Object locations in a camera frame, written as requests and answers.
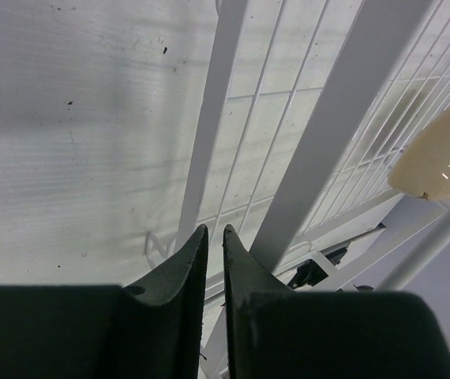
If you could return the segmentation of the white wire dish rack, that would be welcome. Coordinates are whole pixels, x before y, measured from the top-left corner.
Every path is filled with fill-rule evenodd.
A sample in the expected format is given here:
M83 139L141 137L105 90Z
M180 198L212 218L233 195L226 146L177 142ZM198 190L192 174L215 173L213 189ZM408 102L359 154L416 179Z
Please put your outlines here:
M386 176L450 103L450 1L217 1L182 208L148 266L208 227L206 299L223 298L227 225L271 272L374 229Z

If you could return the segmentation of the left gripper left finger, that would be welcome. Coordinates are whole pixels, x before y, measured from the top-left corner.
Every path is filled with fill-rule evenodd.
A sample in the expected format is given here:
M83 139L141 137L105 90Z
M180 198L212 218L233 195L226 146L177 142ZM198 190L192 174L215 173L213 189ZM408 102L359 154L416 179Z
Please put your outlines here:
M208 228L128 286L0 285L0 378L195 378Z

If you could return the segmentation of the beige bowl with drawing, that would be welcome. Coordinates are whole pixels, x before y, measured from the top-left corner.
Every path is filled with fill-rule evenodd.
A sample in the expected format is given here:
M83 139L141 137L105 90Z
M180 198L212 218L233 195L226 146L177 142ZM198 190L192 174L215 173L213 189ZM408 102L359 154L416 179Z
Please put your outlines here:
M402 152L388 174L388 185L411 197L450 201L450 108Z

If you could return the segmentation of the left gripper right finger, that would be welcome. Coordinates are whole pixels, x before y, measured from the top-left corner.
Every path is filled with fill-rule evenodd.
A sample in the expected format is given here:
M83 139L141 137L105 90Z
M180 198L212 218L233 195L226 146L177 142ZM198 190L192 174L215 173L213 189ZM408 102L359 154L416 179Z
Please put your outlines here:
M432 310L405 292L297 292L223 232L233 378L450 378Z

